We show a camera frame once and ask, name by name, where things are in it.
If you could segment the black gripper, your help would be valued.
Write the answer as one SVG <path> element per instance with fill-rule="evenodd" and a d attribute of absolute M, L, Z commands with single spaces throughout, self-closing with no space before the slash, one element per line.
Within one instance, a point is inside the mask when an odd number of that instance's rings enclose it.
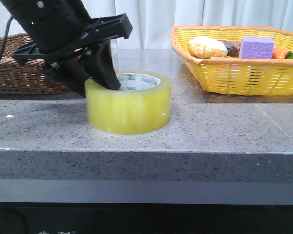
<path fill-rule="evenodd" d="M 19 65 L 46 61 L 42 72 L 82 97 L 90 77 L 102 87 L 119 90 L 110 41 L 130 36 L 133 27 L 127 14 L 92 19 L 73 12 L 13 12 L 12 16 L 33 40 L 13 53 Z"/>

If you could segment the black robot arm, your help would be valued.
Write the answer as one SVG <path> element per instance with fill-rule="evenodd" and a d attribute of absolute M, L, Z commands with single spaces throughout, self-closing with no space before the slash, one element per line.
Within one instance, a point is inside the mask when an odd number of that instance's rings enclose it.
<path fill-rule="evenodd" d="M 19 65 L 43 60 L 43 73 L 85 95 L 85 82 L 118 90 L 110 42 L 127 39 L 132 24 L 123 13 L 92 18 L 79 0 L 4 0 L 3 6 L 32 41 L 12 55 Z"/>

